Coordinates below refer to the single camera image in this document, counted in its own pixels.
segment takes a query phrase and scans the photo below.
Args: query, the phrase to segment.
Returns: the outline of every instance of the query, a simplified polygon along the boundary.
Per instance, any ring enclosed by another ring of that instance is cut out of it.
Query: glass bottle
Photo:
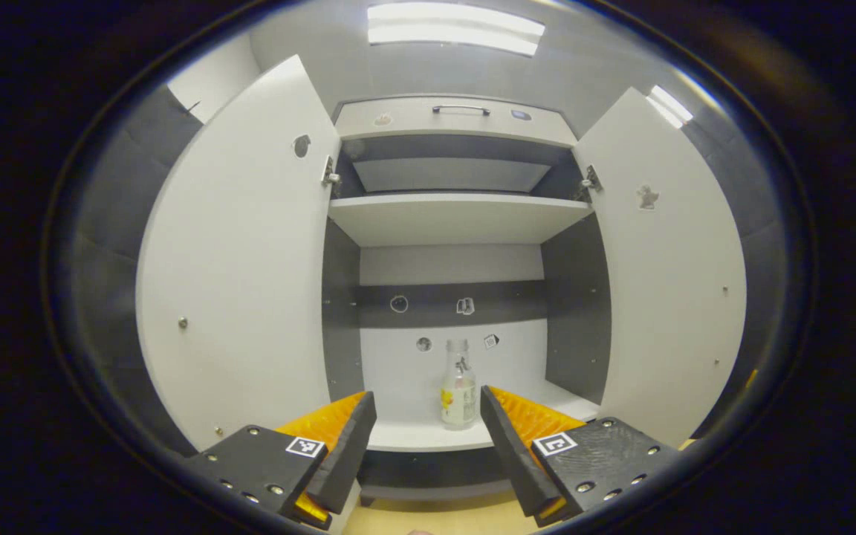
[[[448,429],[466,429],[478,415],[478,380],[466,339],[449,340],[448,365],[441,381],[441,420]]]

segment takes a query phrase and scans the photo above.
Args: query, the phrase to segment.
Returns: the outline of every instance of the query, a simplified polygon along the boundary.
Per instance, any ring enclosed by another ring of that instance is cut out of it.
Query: open cabinet door
[[[157,196],[138,261],[140,349],[198,450],[329,403],[322,177],[339,149],[293,56],[200,130]]]
[[[600,416],[680,446],[716,403],[745,321],[745,262],[702,156],[630,88],[574,148],[609,268],[612,338]]]

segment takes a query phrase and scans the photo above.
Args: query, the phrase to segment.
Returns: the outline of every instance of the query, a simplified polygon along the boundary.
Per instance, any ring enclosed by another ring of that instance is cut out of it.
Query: bottle label
[[[466,389],[441,389],[441,420],[461,426],[475,419],[475,386]]]

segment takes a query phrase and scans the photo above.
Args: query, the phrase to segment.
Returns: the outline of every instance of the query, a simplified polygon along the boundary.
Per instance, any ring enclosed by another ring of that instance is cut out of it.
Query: bottle cap
[[[466,338],[455,338],[454,340],[449,340],[446,343],[446,346],[449,351],[461,352],[468,350],[468,340]]]

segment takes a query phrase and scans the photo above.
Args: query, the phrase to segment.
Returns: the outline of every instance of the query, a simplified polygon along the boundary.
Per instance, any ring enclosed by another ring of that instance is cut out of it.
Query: drawer handle
[[[442,108],[476,109],[476,111],[480,111],[481,115],[485,117],[490,115],[490,109],[488,108],[482,108],[481,106],[466,106],[463,104],[442,104],[441,106],[435,106],[435,108],[431,108],[431,111],[435,113],[441,113]]]

